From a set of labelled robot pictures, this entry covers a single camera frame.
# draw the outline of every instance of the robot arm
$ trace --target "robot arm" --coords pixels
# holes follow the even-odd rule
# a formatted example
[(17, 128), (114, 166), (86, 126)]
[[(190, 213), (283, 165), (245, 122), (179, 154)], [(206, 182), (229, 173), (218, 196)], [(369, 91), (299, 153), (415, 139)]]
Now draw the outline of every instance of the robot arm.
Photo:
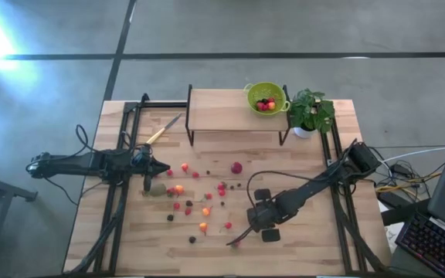
[[(255, 232), (263, 229), (264, 242), (279, 240), (278, 230), (272, 228), (276, 224), (284, 223), (293, 218), (307, 199), (329, 186), (354, 184), (357, 180), (366, 178), (373, 173), (380, 164), (365, 144), (355, 144), (354, 142), (341, 159), (299, 188), (283, 191), (272, 198), (268, 189), (257, 189), (254, 195), (258, 202), (254, 208), (246, 210), (250, 228)], [(376, 271), (389, 271), (367, 246), (359, 232), (354, 229), (342, 208), (339, 209), (339, 212), (336, 212), (336, 216), (352, 235), (355, 242), (358, 243), (358, 247), (365, 254), (372, 267)]]
[(33, 178), (50, 178), (54, 175), (86, 175), (119, 184), (130, 175), (144, 175), (144, 190), (151, 189), (151, 177), (167, 171), (169, 165), (151, 156), (150, 144), (142, 145), (137, 154), (132, 150), (91, 151), (82, 155), (51, 155), (44, 152), (34, 157), (27, 166)]

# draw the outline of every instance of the wooden table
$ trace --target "wooden table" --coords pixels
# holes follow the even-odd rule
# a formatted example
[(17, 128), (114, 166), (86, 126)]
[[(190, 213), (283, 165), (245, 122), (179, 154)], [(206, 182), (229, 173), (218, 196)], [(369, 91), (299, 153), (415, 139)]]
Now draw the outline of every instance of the wooden table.
[[(353, 102), (334, 102), (342, 146), (348, 146), (355, 138), (361, 141)], [(95, 148), (116, 146), (123, 105), (123, 101), (104, 103)], [(145, 142), (177, 113), (184, 112), (182, 108), (142, 111), (138, 143)], [(244, 185), (252, 173), (278, 170), (314, 177), (325, 169), (319, 134), (309, 139), (292, 134), (280, 147), (275, 133), (201, 133), (197, 135), (197, 144), (190, 147), (184, 123), (183, 118), (178, 120), (153, 144), (154, 156), (170, 164), (174, 171), (173, 177), (164, 173), (153, 182), (162, 182), (168, 187), (183, 185), (185, 194), (177, 199), (144, 197), (141, 194), (142, 177), (131, 179), (116, 275), (283, 276), (344, 273), (329, 190), (311, 198), (296, 217), (279, 226), (281, 241), (263, 243), (260, 234), (250, 233), (239, 248), (225, 246), (248, 227), (246, 209), (250, 203)], [(234, 161), (243, 165), (243, 172), (239, 175), (232, 174), (229, 169)], [(189, 164), (188, 174), (180, 168), (184, 162)], [(197, 171), (200, 178), (192, 178), (191, 171)], [(228, 190), (225, 197), (219, 197), (215, 187), (220, 181), (235, 186), (241, 183), (242, 186)], [(97, 178), (87, 178), (84, 190), (96, 183)], [(299, 185), (302, 185), (302, 181), (293, 178), (261, 175), (254, 178), (251, 190), (270, 188), (275, 194)], [(200, 202), (206, 192), (214, 194), (213, 200)], [(80, 200), (65, 270), (76, 266), (96, 241), (106, 195), (105, 185), (87, 192)], [(353, 199), (362, 236), (381, 261), (389, 265), (390, 251), (372, 185), (358, 183)], [(183, 212), (186, 200), (195, 203), (189, 216)], [(168, 222), (166, 217), (172, 213), (174, 201), (182, 204), (182, 210), (175, 213), (174, 222)], [(224, 207), (221, 207), (221, 201), (226, 203)], [(212, 214), (202, 216), (202, 207), (211, 205)], [(206, 236), (199, 231), (200, 222), (209, 224)], [(231, 222), (233, 227), (220, 232), (224, 222)], [(196, 236), (197, 242), (190, 244), (189, 236)], [(353, 266), (356, 266), (351, 239), (348, 245)], [(109, 263), (108, 248), (109, 245), (103, 267)]]

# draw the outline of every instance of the gray floor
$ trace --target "gray floor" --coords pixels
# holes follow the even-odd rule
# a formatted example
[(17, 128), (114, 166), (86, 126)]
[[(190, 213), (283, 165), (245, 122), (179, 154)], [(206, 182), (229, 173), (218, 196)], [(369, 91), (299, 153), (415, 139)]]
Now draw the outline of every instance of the gray floor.
[[(1, 54), (114, 53), (128, 0), (0, 1)], [(139, 0), (126, 53), (445, 52), (445, 0)], [(93, 136), (112, 61), (0, 61), (0, 179), (39, 191), (16, 199), (0, 240), (0, 277), (57, 274), (76, 208), (31, 179), (40, 151)], [(355, 101), (367, 144), (385, 157), (445, 145), (445, 59), (123, 61), (114, 100), (183, 100), (194, 87), (309, 87)], [(445, 151), (406, 158), (420, 173)], [(56, 177), (78, 199), (82, 178)], [(430, 184), (430, 190), (436, 182)]]

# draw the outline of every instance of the green colander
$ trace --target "green colander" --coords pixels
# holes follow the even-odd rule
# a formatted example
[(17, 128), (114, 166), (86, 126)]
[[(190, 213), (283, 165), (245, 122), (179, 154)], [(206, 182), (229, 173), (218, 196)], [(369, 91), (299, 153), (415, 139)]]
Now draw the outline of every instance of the green colander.
[[(286, 100), (286, 94), (284, 94), (283, 89), (278, 85), (271, 82), (260, 82), (257, 84), (247, 84), (243, 91), (247, 93), (248, 104), (250, 108), (260, 115), (270, 116), (277, 114), (279, 112), (286, 112), (290, 109), (290, 102)], [(274, 110), (258, 111), (256, 109), (256, 102), (267, 99), (269, 97), (274, 98), (276, 103), (276, 108)]]

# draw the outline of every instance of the floor tile line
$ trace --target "floor tile line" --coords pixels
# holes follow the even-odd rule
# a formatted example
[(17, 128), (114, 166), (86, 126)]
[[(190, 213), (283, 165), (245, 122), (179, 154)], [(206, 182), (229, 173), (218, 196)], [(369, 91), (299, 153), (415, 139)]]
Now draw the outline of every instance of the floor tile line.
[(12, 54), (0, 60), (190, 60), (190, 59), (429, 59), (445, 58), (445, 52), (403, 53), (123, 53), (123, 35), (115, 54)]
[(116, 84), (116, 79), (118, 72), (120, 70), (121, 55), (123, 54), (124, 47), (127, 43), (128, 32), (130, 31), (131, 20), (133, 18), (135, 6), (137, 5), (137, 0), (130, 0), (128, 2), (127, 12), (124, 17), (123, 28), (121, 29), (120, 39), (116, 48), (116, 55), (113, 60), (113, 65), (111, 66), (111, 72), (109, 78), (107, 79), (106, 90), (104, 91), (103, 100), (111, 100), (113, 97), (114, 85)]

